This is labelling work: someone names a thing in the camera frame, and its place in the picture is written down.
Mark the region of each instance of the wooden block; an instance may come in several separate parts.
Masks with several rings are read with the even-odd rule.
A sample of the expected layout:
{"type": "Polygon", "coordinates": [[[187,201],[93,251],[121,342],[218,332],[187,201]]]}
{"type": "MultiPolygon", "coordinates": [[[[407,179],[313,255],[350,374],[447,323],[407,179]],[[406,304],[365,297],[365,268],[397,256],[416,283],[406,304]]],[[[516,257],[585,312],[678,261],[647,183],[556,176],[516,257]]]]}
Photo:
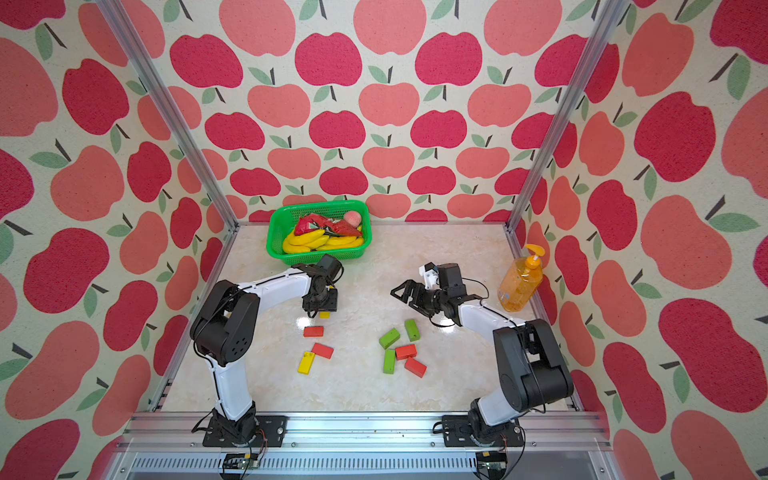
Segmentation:
{"type": "Polygon", "coordinates": [[[395,350],[387,349],[384,352],[384,373],[392,375],[395,372],[395,350]]]}
{"type": "Polygon", "coordinates": [[[379,345],[381,345],[382,348],[386,350],[398,340],[400,340],[400,332],[398,332],[397,329],[391,329],[379,339],[379,345]]]}
{"type": "Polygon", "coordinates": [[[412,356],[416,356],[416,345],[410,344],[405,346],[399,346],[395,349],[397,354],[397,360],[409,359],[412,356]]]}
{"type": "Polygon", "coordinates": [[[304,352],[304,356],[301,358],[301,363],[299,364],[299,373],[303,373],[304,375],[310,374],[310,369],[312,368],[312,362],[315,361],[315,354],[312,352],[304,352]]]}
{"type": "Polygon", "coordinates": [[[406,370],[419,378],[424,378],[427,367],[421,364],[418,360],[411,358],[406,360],[406,370]]]}
{"type": "Polygon", "coordinates": [[[305,326],[304,336],[323,336],[323,328],[321,326],[305,326]]]}
{"type": "Polygon", "coordinates": [[[312,347],[312,353],[322,356],[324,359],[330,359],[331,355],[333,355],[333,349],[329,346],[315,343],[315,346],[312,347]]]}
{"type": "Polygon", "coordinates": [[[412,342],[422,338],[414,319],[406,320],[406,332],[408,333],[408,340],[412,342]]]}

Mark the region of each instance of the table surface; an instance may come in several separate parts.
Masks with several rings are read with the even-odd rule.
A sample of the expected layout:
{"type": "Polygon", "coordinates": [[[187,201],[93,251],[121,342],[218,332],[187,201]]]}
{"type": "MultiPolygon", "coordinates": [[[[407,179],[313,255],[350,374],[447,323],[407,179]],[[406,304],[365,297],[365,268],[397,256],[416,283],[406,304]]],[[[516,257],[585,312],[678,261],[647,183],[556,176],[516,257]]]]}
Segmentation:
{"type": "MultiPolygon", "coordinates": [[[[309,319],[300,300],[290,300],[259,315],[253,344],[245,355],[250,394],[257,409],[272,412],[448,411],[466,410],[472,400],[498,388],[493,346],[470,330],[437,328],[415,310],[389,295],[406,279],[421,280],[419,267],[456,262],[462,275],[483,282],[488,304],[501,309],[495,295],[512,262],[499,225],[374,225],[373,242],[362,258],[343,260],[338,283],[338,311],[329,319],[309,319]],[[423,378],[405,370],[382,372],[384,350],[379,337],[396,328],[409,343],[404,327],[415,319],[421,339],[416,359],[426,365],[423,378]],[[304,326],[324,326],[322,338],[304,338],[304,326]],[[296,370],[315,343],[334,348],[328,360],[317,356],[308,376],[296,370]]],[[[286,265],[269,257],[267,227],[241,227],[220,279],[248,282],[274,275],[286,265]]],[[[484,295],[474,282],[470,293],[484,295]]],[[[515,314],[533,319],[530,306],[515,314]]],[[[437,323],[450,323],[445,317],[437,323]]],[[[165,412],[202,412],[214,404],[213,380],[206,363],[190,348],[163,405],[165,412]]],[[[561,400],[548,408],[566,409],[561,400]]]]}

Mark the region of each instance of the wall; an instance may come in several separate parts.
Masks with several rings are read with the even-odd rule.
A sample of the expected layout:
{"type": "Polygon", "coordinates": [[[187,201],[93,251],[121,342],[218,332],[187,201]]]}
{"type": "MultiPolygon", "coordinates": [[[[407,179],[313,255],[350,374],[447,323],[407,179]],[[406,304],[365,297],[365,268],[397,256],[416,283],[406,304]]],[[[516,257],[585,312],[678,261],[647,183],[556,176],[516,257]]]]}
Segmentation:
{"type": "Polygon", "coordinates": [[[0,478],[95,479],[224,232],[96,4],[3,2],[0,22],[0,478]]]}
{"type": "Polygon", "coordinates": [[[587,89],[574,159],[518,225],[550,253],[541,299],[629,480],[768,475],[767,18],[637,0],[607,48],[619,78],[587,89]]]}
{"type": "Polygon", "coordinates": [[[152,56],[199,101],[193,136],[242,220],[348,197],[384,220],[503,221],[598,5],[155,2],[152,56]]]}

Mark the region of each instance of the soap dispenser bottle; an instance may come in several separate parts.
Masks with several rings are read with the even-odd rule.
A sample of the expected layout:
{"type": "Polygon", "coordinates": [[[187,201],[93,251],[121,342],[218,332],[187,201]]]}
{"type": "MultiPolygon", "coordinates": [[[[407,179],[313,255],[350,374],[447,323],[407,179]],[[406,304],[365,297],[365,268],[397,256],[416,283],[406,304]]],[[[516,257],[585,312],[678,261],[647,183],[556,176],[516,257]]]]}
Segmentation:
{"type": "Polygon", "coordinates": [[[523,310],[536,291],[536,287],[541,283],[543,273],[540,257],[544,256],[544,249],[539,245],[531,244],[526,245],[525,248],[534,255],[516,258],[498,288],[498,301],[508,312],[523,310]]]}

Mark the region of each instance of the black mounting plate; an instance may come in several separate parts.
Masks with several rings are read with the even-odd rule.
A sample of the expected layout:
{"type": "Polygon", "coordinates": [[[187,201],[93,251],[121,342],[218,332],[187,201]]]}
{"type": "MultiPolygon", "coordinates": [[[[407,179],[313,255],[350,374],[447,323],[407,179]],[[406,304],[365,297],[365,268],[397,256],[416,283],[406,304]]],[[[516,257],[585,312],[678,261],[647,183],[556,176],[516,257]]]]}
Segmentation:
{"type": "MultiPolygon", "coordinates": [[[[258,429],[264,431],[266,442],[269,448],[283,446],[285,438],[286,422],[288,417],[283,415],[256,415],[259,421],[258,429]],[[277,429],[282,429],[282,433],[277,433],[277,429]]],[[[256,435],[250,440],[250,446],[258,449],[261,446],[261,432],[257,429],[256,435]]],[[[208,422],[208,428],[203,438],[203,447],[221,447],[225,449],[241,448],[248,446],[238,442],[238,439],[231,435],[226,429],[222,428],[216,417],[211,417],[208,422]]]]}
{"type": "Polygon", "coordinates": [[[469,425],[469,417],[466,415],[444,415],[442,417],[442,439],[446,447],[503,447],[501,433],[507,437],[507,446],[522,447],[522,431],[515,433],[515,427],[518,427],[517,419],[503,424],[503,430],[498,438],[490,445],[480,442],[480,445],[472,439],[472,427],[469,425]]]}

